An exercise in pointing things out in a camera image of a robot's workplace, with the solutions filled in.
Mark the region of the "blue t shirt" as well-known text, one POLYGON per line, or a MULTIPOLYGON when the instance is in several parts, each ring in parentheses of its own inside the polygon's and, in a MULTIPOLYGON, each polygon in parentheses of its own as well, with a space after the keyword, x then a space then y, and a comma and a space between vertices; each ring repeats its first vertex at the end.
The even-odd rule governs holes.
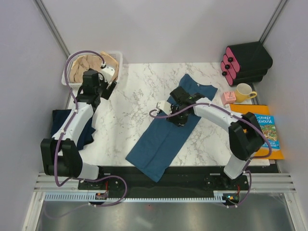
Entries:
POLYGON ((183 127, 166 119, 154 119, 131 149, 126 160, 154 182, 158 182, 169 167, 198 122, 200 117, 189 115, 183 127))

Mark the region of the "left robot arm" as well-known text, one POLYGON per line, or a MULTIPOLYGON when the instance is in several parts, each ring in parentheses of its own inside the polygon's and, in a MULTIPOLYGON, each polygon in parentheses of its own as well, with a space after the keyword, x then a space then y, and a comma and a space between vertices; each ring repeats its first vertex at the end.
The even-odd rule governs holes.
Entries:
POLYGON ((75 96, 75 108, 70 111, 60 128, 49 139, 43 139, 40 148, 46 175, 87 179, 95 189, 105 185, 105 176, 99 167, 82 160, 77 143, 83 137, 86 126, 92 125, 93 115, 101 98, 109 99, 117 82, 115 69, 109 65, 100 71, 89 69, 83 74, 83 83, 75 96))

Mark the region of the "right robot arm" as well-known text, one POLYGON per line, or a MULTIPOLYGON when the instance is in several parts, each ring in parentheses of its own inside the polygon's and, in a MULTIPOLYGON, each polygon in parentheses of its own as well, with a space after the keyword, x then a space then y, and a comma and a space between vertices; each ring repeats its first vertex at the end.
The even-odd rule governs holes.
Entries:
POLYGON ((174 103, 160 102, 157 107, 168 115, 167 120, 183 127, 188 117, 205 118, 224 129, 229 134, 231 156, 220 177, 221 186, 232 189, 238 183, 238 177, 245 171, 251 158, 264 144, 265 139, 256 116, 248 112, 236 113, 213 104, 206 96, 195 93, 190 95, 182 87, 170 93, 174 103))

